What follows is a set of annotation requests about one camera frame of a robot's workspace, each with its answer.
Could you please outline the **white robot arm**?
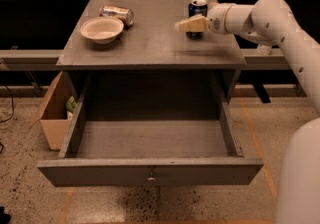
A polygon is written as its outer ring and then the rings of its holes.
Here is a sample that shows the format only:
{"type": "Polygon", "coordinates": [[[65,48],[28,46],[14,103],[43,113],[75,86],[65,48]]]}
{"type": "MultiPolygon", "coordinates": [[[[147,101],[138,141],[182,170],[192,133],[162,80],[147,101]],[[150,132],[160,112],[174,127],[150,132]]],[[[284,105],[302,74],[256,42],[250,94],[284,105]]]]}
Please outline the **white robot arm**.
{"type": "MultiPolygon", "coordinates": [[[[175,24],[178,32],[235,34],[278,46],[308,99],[320,114],[320,45],[296,21],[284,0],[253,5],[213,3],[175,24]]],[[[291,137],[282,162],[274,224],[320,224],[320,117],[291,137]]]]}

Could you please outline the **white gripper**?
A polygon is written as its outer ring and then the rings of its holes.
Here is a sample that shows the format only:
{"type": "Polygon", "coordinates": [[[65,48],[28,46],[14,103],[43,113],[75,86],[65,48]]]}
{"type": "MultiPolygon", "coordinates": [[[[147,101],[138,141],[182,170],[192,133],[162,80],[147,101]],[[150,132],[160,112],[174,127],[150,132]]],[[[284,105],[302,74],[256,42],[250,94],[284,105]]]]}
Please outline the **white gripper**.
{"type": "Polygon", "coordinates": [[[202,15],[194,15],[181,20],[174,25],[177,32],[205,32],[208,27],[211,32],[217,34],[229,34],[227,29],[227,15],[233,3],[211,2],[207,12],[207,18],[202,15]]]}

